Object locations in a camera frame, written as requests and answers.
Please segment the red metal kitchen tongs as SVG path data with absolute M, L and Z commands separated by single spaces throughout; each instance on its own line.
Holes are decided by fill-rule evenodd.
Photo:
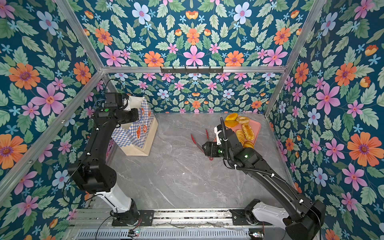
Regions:
M 207 129 L 206 129 L 206 138 L 207 138 L 208 141 L 210 140 L 209 132 L 208 132 Z M 198 149 L 199 149 L 202 153 L 205 154 L 205 150 L 203 149 L 203 147 L 202 147 L 200 144 L 197 143 L 197 141 L 196 141 L 196 139 L 195 139 L 195 137 L 194 137 L 193 134 L 191 134 L 191 139 L 192 139 L 193 143 L 198 147 Z

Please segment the blue checkered paper bag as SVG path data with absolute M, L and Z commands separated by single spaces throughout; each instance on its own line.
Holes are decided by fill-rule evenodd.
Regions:
M 139 120 L 122 124 L 112 133 L 112 139 L 127 156 L 148 156 L 158 129 L 153 110 L 144 97 L 129 98 L 128 107 L 137 109 Z

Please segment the orange yellow bun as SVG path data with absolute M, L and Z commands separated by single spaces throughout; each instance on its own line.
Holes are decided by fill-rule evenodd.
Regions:
M 229 120 L 229 121 L 225 120 L 225 126 L 227 128 L 234 128 L 237 125 L 239 125 L 239 123 L 236 120 Z

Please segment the glazed ring donut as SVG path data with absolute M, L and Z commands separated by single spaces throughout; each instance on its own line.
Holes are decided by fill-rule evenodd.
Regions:
M 250 122 L 250 119 L 248 117 L 245 117 L 245 116 L 238 116 L 236 121 L 239 123 L 239 124 L 248 124 Z

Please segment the round yellow bun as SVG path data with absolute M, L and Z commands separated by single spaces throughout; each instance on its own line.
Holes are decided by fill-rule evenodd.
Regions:
M 237 118 L 238 118 L 238 114 L 232 113 L 226 117 L 225 121 L 235 121 Z

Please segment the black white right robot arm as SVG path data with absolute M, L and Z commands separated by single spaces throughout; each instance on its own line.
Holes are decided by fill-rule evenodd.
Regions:
M 269 223 L 285 230 L 293 240 L 312 240 L 321 233 L 326 212 L 321 201 L 312 201 L 299 193 L 255 149 L 242 144 L 233 130 L 222 130 L 221 126 L 215 130 L 216 140 L 201 147 L 204 154 L 209 158 L 222 158 L 227 168 L 258 181 L 280 203 L 280 207 L 274 207 L 252 200 L 244 209 L 248 223 Z

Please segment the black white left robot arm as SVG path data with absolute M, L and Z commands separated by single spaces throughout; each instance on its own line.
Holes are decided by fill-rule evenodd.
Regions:
M 106 164 L 108 145 L 115 129 L 139 120 L 136 108 L 114 101 L 95 110 L 94 127 L 79 160 L 68 167 L 68 173 L 80 190 L 99 197 L 111 207 L 116 226 L 135 226 L 140 213 L 136 203 L 117 184 L 117 173 Z

